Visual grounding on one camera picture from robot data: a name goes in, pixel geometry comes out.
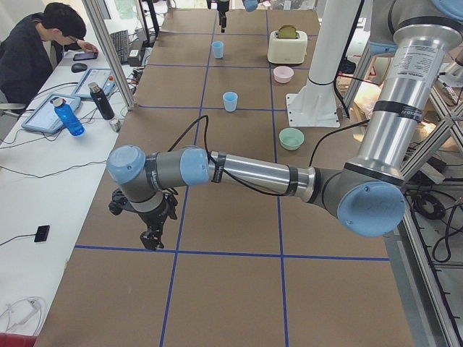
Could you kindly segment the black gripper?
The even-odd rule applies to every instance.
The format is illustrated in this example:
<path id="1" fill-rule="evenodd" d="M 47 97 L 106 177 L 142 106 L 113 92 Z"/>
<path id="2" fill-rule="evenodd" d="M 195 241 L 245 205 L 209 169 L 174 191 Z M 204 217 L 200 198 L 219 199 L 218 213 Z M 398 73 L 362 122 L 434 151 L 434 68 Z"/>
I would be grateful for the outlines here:
<path id="1" fill-rule="evenodd" d="M 137 214 L 148 226 L 148 230 L 140 234 L 140 240 L 146 249 L 163 249 L 163 227 L 168 218 L 177 219 L 177 205 L 174 194 L 157 193 L 151 200 L 137 206 Z"/>
<path id="2" fill-rule="evenodd" d="M 227 26 L 226 13 L 229 11 L 229 0 L 216 0 L 216 3 L 221 33 L 225 33 Z"/>

